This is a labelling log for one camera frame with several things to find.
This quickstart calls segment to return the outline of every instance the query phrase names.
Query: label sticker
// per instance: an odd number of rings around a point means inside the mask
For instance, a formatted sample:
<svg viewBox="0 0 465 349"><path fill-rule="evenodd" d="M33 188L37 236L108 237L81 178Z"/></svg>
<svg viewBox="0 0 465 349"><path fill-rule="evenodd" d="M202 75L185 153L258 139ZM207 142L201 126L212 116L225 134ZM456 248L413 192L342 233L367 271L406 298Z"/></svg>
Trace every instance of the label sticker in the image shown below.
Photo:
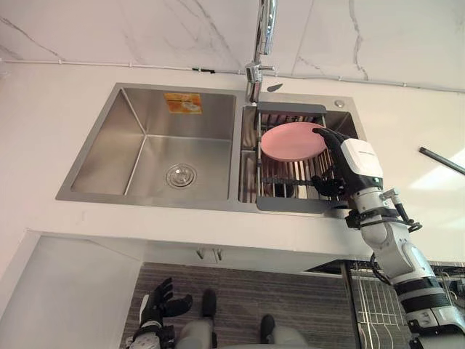
<svg viewBox="0 0 465 349"><path fill-rule="evenodd" d="M199 93L165 93L164 96L172 114L202 114Z"/></svg>

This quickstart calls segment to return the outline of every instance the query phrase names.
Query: double sink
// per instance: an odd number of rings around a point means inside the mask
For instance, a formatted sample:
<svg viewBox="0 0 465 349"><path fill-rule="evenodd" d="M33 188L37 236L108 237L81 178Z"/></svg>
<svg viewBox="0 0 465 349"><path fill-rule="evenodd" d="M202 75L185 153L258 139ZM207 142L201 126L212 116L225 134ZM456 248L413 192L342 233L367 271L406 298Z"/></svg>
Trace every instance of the double sink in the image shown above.
<svg viewBox="0 0 465 349"><path fill-rule="evenodd" d="M275 164L259 141L267 129L299 121L363 139L352 99L260 97L266 110L244 106L241 91L116 84L57 199L239 212L344 207L311 186L312 174L332 175L328 154Z"/></svg>

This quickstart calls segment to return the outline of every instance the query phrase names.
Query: faucet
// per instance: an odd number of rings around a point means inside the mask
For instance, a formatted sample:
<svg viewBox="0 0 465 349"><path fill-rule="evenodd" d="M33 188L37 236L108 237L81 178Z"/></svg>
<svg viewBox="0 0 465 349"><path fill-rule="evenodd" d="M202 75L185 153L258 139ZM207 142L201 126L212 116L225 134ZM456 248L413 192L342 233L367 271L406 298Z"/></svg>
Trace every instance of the faucet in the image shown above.
<svg viewBox="0 0 465 349"><path fill-rule="evenodd" d="M246 102L252 105L257 104L259 101L260 89L263 82L262 71L275 70L275 67L262 65L260 55L269 55L271 53L277 5L278 0L259 0L254 59L246 65Z"/></svg>

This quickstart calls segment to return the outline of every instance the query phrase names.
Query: drain strainer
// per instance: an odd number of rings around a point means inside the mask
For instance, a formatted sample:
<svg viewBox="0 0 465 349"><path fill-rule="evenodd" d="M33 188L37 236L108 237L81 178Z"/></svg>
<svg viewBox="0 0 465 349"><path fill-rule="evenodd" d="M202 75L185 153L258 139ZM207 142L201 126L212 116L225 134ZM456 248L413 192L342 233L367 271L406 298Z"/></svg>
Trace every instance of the drain strainer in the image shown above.
<svg viewBox="0 0 465 349"><path fill-rule="evenodd" d="M166 173L166 181L175 188L187 187L194 182L196 177L194 168L187 164L171 166Z"/></svg>

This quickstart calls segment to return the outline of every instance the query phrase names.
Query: marble wall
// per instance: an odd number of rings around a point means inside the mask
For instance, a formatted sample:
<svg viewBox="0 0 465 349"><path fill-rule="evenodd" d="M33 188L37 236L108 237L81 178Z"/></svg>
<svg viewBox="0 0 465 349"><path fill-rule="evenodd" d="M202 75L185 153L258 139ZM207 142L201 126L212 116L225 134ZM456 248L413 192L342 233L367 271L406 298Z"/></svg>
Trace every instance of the marble wall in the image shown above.
<svg viewBox="0 0 465 349"><path fill-rule="evenodd" d="M256 0L0 0L0 57L241 69ZM279 73L465 87L465 0L279 0Z"/></svg>

